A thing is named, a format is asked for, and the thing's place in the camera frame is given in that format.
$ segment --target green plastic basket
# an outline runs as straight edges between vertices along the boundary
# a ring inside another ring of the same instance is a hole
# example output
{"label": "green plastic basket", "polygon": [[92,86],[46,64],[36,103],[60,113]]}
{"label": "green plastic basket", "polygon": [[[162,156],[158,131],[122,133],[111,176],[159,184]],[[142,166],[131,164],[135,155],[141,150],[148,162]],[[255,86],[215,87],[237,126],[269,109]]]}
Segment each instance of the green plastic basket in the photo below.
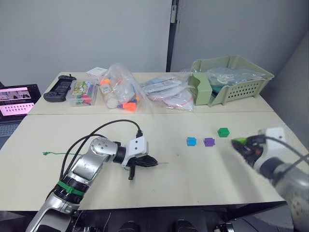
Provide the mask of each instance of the green plastic basket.
{"label": "green plastic basket", "polygon": [[264,86],[274,77],[274,75],[261,67],[253,64],[242,56],[227,56],[214,59],[198,59],[194,61],[191,69],[197,72],[205,72],[216,67],[227,67],[230,69],[249,69],[265,74],[262,79],[246,81],[233,86],[224,86],[217,96],[211,95],[208,105],[225,104],[227,102],[246,97],[257,97]]}
{"label": "green plastic basket", "polygon": [[208,81],[205,72],[194,72],[189,79],[189,85],[194,86],[195,88],[191,88],[191,92],[194,96],[194,104],[195,105],[206,105],[208,104],[212,88]]}

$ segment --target plastic bottle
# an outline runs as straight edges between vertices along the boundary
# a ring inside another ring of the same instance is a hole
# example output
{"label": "plastic bottle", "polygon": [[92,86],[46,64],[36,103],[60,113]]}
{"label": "plastic bottle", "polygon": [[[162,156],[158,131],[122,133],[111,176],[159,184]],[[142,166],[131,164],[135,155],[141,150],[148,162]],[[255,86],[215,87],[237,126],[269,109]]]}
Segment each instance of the plastic bottle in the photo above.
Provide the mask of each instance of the plastic bottle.
{"label": "plastic bottle", "polygon": [[103,95],[104,102],[106,106],[110,109],[117,108],[118,100],[112,92],[112,88],[110,86],[111,81],[109,79],[103,79],[100,82],[100,91]]}

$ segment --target clear plastic box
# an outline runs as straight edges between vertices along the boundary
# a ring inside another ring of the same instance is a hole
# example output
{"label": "clear plastic box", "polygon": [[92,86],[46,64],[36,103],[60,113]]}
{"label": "clear plastic box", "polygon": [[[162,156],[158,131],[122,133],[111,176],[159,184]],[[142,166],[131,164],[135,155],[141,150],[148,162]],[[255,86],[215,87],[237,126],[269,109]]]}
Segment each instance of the clear plastic box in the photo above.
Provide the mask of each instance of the clear plastic box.
{"label": "clear plastic box", "polygon": [[71,106],[91,106],[96,103],[97,85],[93,81],[75,80],[67,94]]}

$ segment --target orange cap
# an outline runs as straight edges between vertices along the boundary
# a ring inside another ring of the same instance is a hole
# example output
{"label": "orange cap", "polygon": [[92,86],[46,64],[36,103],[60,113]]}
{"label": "orange cap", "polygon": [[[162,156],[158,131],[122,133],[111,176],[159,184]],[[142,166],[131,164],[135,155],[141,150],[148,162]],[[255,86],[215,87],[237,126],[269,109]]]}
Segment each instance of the orange cap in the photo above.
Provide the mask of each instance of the orange cap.
{"label": "orange cap", "polygon": [[110,84],[110,83],[111,83],[110,79],[102,79],[102,80],[100,81],[100,85],[103,85],[103,84]]}
{"label": "orange cap", "polygon": [[122,108],[128,111],[134,112],[136,111],[136,103],[135,102],[124,103],[122,105]]}

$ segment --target table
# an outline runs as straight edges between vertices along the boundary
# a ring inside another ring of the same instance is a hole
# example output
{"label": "table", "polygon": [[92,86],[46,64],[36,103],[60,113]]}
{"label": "table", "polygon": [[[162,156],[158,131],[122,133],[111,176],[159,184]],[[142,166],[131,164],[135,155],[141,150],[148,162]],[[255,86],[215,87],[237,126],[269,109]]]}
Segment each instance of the table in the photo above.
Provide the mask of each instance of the table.
{"label": "table", "polygon": [[[0,151],[0,210],[38,210],[58,181],[63,159],[63,155],[43,156],[42,152],[66,152],[94,128],[121,118],[139,123],[148,139],[150,155],[164,164],[138,167],[134,181],[128,181],[128,171],[119,164],[104,164],[81,209],[282,201],[269,182],[237,155],[230,139],[282,126],[287,142],[303,154],[308,152],[274,112],[29,115]],[[218,137],[220,127],[229,128],[228,138]],[[125,143],[134,138],[136,128],[116,123],[101,133]],[[188,147],[186,137],[196,137],[197,146]],[[205,137],[215,138],[216,145],[205,147]],[[282,159],[293,162],[297,157],[286,150]]]}
{"label": "table", "polygon": [[[62,72],[60,75],[69,75],[76,77],[78,80],[83,80],[87,78],[87,74],[85,72]],[[166,74],[164,72],[136,72],[133,73],[136,80],[140,83],[146,82],[156,76]],[[48,92],[54,84],[58,81],[58,77],[51,83],[51,85],[47,88],[46,92]],[[261,97],[249,97],[240,99],[237,101],[228,102],[226,105],[222,106],[221,104],[214,105],[209,107],[207,105],[200,105],[194,108],[194,113],[218,113],[218,112],[273,112],[273,109],[267,104],[267,102]],[[188,111],[179,111],[166,109],[162,107],[156,107],[154,105],[153,110],[147,111],[139,111],[135,112],[136,114],[152,114],[152,113],[164,113],[164,114],[174,114],[174,113],[190,113]],[[44,98],[40,98],[38,102],[35,104],[33,109],[29,113],[30,115],[65,115],[65,114],[131,114],[131,112],[121,110],[121,109],[108,109],[105,106],[103,97],[98,90],[96,104],[94,106],[88,107],[70,107],[69,102],[47,102]]]}

